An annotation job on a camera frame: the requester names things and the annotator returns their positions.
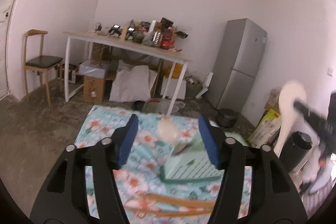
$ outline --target table frame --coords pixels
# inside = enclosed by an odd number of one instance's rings
[[[112,46],[112,47],[117,47],[120,49],[124,49],[124,50],[128,50],[128,51],[132,51],[132,52],[138,52],[141,54],[146,54],[149,56],[153,56],[153,57],[157,57],[159,59],[163,59],[163,60],[168,60],[173,62],[173,66],[170,70],[170,74],[169,74],[169,78],[167,81],[167,85],[166,88],[164,90],[163,96],[162,98],[165,98],[167,95],[167,91],[168,91],[168,87],[170,84],[170,80],[172,78],[173,75],[173,71],[175,68],[176,63],[182,64],[182,70],[173,94],[173,97],[171,99],[169,108],[168,108],[168,112],[167,112],[167,116],[170,116],[173,107],[174,107],[174,103],[176,101],[177,98],[177,94],[179,93],[179,89],[181,87],[182,84],[182,80],[184,78],[185,72],[187,70],[187,66],[188,66],[188,60],[186,60],[182,55],[179,56],[179,53],[177,54],[172,54],[172,52],[167,52],[169,54],[166,54],[164,52],[164,50],[162,51],[158,51],[149,47],[149,46],[144,46],[144,47],[139,47],[138,44],[135,44],[134,47],[132,45],[132,42],[125,42],[123,43],[122,41],[120,41],[117,38],[107,38],[107,37],[99,37],[98,35],[95,37],[92,35],[92,33],[71,33],[71,32],[64,32],[65,34],[68,35],[68,40],[67,40],[67,47],[66,47],[66,56],[65,56],[65,64],[64,64],[64,96],[65,96],[65,101],[68,102],[69,99],[74,96],[78,91],[80,91],[84,85],[80,85],[78,88],[76,88],[73,92],[69,93],[69,64],[70,64],[70,49],[71,49],[71,39],[77,39],[80,41],[85,41],[85,42],[89,42],[90,43],[90,48],[89,48],[89,57],[92,54],[92,45],[93,42],[96,43],[100,43],[100,44],[104,44],[107,46]]]

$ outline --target floral tablecloth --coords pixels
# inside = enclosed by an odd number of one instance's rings
[[[122,108],[110,108],[95,105],[90,110],[75,142],[78,148],[95,145],[105,137],[110,137],[114,130],[123,127],[131,115],[135,113],[139,119],[139,130],[132,146],[127,163],[121,170],[114,170],[115,181],[124,206],[151,211],[186,212],[189,208],[172,206],[144,200],[139,194],[155,193],[173,198],[192,200],[216,200],[221,179],[211,182],[187,184],[165,184],[159,178],[160,167],[165,163],[173,147],[159,139],[157,123],[161,119],[171,119],[178,127],[180,143],[188,143],[198,131],[198,120],[188,117],[161,114],[143,114],[138,111]],[[86,188],[90,214],[99,218],[95,202],[92,167],[87,166]],[[239,218],[248,213],[251,193],[252,169],[245,168],[245,180]],[[131,224],[136,223],[198,223],[206,224],[210,215],[192,217],[166,218],[145,213],[132,213],[126,210]]]

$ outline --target wooden tabletop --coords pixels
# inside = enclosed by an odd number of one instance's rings
[[[162,58],[165,60],[170,60],[173,62],[189,62],[190,60],[185,58],[181,52],[171,52],[168,50],[164,50],[162,48],[150,47],[142,44],[138,44],[131,41],[125,41],[116,37],[108,37],[96,34],[94,31],[90,32],[63,32],[67,35],[70,35],[73,38],[92,41],[101,44],[105,44],[108,46],[123,48],[125,50],[130,50],[133,52],[140,52],[142,54],[147,54],[150,56],[155,56],[158,58]]]

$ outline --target gray refrigerator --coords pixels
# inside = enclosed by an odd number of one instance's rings
[[[263,58],[267,33],[250,19],[227,22],[206,93],[216,109],[241,112]]]

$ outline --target chair backrest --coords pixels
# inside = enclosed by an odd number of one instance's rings
[[[42,55],[43,52],[43,42],[44,42],[44,35],[47,34],[47,31],[40,31],[40,30],[35,30],[31,29],[28,32],[25,33],[25,45],[24,45],[24,53],[23,53],[23,64],[26,64],[26,53],[27,53],[27,40],[28,37],[31,37],[33,35],[41,35],[41,41],[40,41],[40,55]]]

